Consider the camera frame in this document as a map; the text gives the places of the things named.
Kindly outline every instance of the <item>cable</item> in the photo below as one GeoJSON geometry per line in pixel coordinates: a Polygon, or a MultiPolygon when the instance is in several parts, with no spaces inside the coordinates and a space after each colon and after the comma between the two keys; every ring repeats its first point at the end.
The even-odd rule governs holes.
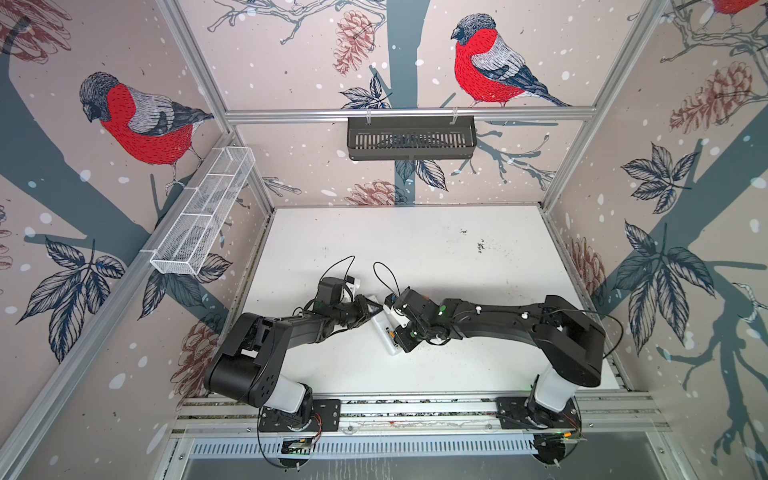
{"type": "Polygon", "coordinates": [[[381,263],[381,262],[373,262],[373,274],[376,275],[376,278],[379,279],[379,282],[381,282],[383,286],[387,287],[387,289],[390,292],[392,292],[392,295],[400,296],[400,285],[397,284],[397,278],[395,277],[395,274],[392,273],[392,271],[389,269],[388,266],[386,266],[384,263],[381,263]],[[397,287],[397,294],[395,294],[395,290],[392,290],[392,287],[390,287],[389,285],[384,283],[384,280],[382,280],[381,277],[379,276],[379,274],[376,272],[376,264],[377,263],[379,265],[383,266],[384,268],[386,268],[389,271],[389,274],[392,275],[392,280],[395,280],[395,287],[397,287]]]}
{"type": "Polygon", "coordinates": [[[545,314],[545,315],[552,315],[552,314],[554,314],[554,313],[557,313],[557,312],[581,312],[581,313],[593,313],[593,314],[595,314],[595,315],[602,315],[602,316],[606,316],[606,317],[608,317],[608,318],[611,318],[611,319],[613,319],[613,320],[614,320],[616,323],[618,323],[618,325],[619,325],[619,328],[621,329],[621,335],[619,336],[619,341],[618,341],[618,342],[616,342],[616,345],[614,345],[614,348],[612,348],[612,349],[608,350],[608,353],[606,353],[605,355],[603,355],[603,360],[605,360],[605,359],[606,359],[606,358],[607,358],[607,357],[608,357],[610,354],[612,354],[613,352],[615,352],[615,351],[616,351],[616,349],[617,349],[617,348],[619,348],[619,345],[621,344],[621,340],[623,340],[623,339],[624,339],[624,325],[622,325],[622,324],[621,324],[621,322],[620,322],[620,321],[619,321],[619,320],[618,320],[618,319],[617,319],[615,316],[612,316],[612,315],[608,315],[608,314],[606,314],[606,313],[600,313],[600,312],[596,312],[596,311],[594,311],[594,310],[580,310],[580,309],[570,309],[570,308],[561,308],[561,309],[555,310],[555,311],[553,311],[553,312],[546,312],[546,314],[545,314]]]}

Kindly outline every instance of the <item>metal grille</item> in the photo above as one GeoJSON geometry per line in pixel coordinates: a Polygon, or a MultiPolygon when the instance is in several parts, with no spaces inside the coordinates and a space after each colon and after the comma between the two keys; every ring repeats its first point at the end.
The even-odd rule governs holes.
{"type": "MultiPolygon", "coordinates": [[[[305,458],[306,455],[279,453],[284,438],[262,437],[261,448],[269,458],[305,458]]],[[[343,460],[351,458],[421,457],[453,455],[532,455],[533,435],[499,433],[483,435],[404,435],[322,437],[312,450],[312,458],[343,460]]],[[[257,439],[196,439],[190,458],[260,457],[257,439]]]]}
{"type": "Polygon", "coordinates": [[[253,168],[247,147],[225,147],[166,234],[151,263],[160,273],[197,275],[253,168]]]}

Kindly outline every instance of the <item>hanging basket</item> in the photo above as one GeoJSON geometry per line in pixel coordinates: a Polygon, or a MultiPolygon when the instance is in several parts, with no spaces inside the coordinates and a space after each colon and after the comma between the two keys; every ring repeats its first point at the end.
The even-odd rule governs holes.
{"type": "Polygon", "coordinates": [[[475,118],[349,118],[349,158],[368,160],[466,160],[478,144],[475,118]]]}

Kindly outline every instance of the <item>bird tail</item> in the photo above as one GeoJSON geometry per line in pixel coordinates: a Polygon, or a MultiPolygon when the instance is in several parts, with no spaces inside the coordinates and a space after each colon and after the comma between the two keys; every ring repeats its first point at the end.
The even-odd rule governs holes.
{"type": "Polygon", "coordinates": [[[549,100],[550,102],[552,102],[553,104],[555,104],[555,105],[557,105],[559,107],[570,107],[569,104],[567,104],[567,103],[565,103],[565,102],[563,102],[563,101],[561,101],[561,100],[551,96],[549,93],[547,93],[547,94],[539,94],[539,97],[544,98],[545,100],[549,100]]]}

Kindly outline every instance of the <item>bullfinch illustration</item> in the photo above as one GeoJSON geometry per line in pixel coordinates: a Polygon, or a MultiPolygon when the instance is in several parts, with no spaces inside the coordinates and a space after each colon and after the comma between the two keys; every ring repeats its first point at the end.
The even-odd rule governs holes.
{"type": "Polygon", "coordinates": [[[176,180],[176,162],[192,150],[197,127],[214,117],[163,95],[145,94],[103,71],[83,81],[80,102],[88,121],[98,118],[133,158],[146,164],[173,166],[174,179],[165,186],[166,193],[174,185],[184,186],[176,180]]]}
{"type": "Polygon", "coordinates": [[[456,81],[475,99],[498,102],[502,107],[511,98],[539,97],[559,107],[568,107],[549,94],[525,65],[522,55],[509,48],[496,31],[490,15],[467,15],[451,35],[456,40],[456,81]]]}

